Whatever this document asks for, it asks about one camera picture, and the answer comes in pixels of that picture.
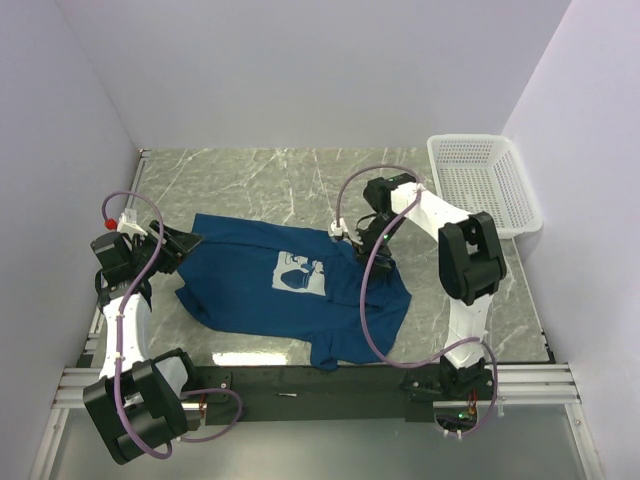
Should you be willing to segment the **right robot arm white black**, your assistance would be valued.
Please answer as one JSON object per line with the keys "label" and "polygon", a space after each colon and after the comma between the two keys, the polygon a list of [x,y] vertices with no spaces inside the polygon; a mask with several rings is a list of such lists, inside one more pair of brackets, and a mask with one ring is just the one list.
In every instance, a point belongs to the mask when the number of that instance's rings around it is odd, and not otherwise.
{"label": "right robot arm white black", "polygon": [[372,221],[356,232],[354,250],[365,262],[360,290],[360,321],[374,354],[379,351],[368,329],[365,297],[371,273],[391,271],[387,242],[408,220],[438,246],[438,275],[449,297],[448,334],[439,361],[435,391],[452,399],[466,399],[482,386],[497,386],[497,373],[486,369],[490,349],[484,341],[488,310],[507,268],[491,215],[469,213],[427,191],[410,173],[369,181],[363,197],[373,209]]}

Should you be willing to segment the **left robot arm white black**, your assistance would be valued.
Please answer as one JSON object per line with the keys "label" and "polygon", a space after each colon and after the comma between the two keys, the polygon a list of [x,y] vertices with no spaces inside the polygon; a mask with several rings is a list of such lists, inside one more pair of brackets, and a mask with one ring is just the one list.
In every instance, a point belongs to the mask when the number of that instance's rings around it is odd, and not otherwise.
{"label": "left robot arm white black", "polygon": [[84,388],[83,403],[120,465],[188,430],[181,402],[197,395],[200,378],[180,348],[150,357],[149,280],[173,273],[202,241],[198,234],[152,221],[147,233],[110,231],[91,244],[100,264],[95,288],[107,343],[98,380]]}

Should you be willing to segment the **white perforated plastic basket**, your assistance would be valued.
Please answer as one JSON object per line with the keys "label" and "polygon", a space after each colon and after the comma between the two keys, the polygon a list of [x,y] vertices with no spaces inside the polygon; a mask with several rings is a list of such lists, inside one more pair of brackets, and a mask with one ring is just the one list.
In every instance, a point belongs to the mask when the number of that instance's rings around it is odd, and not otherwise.
{"label": "white perforated plastic basket", "polygon": [[470,213],[485,211],[502,239],[543,225],[519,152],[505,136],[442,134],[427,140],[436,193]]}

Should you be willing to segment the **blue t-shirt with print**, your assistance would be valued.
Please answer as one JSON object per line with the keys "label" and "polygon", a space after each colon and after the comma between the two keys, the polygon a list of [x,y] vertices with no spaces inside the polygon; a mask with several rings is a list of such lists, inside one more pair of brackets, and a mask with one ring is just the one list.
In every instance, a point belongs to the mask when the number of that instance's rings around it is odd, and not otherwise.
{"label": "blue t-shirt with print", "polygon": [[[222,332],[293,338],[310,343],[312,366],[377,361],[360,321],[364,267],[352,246],[327,233],[266,222],[196,214],[202,243],[180,265],[176,295],[189,314]],[[369,332],[388,354],[411,295],[397,270],[368,282]]]}

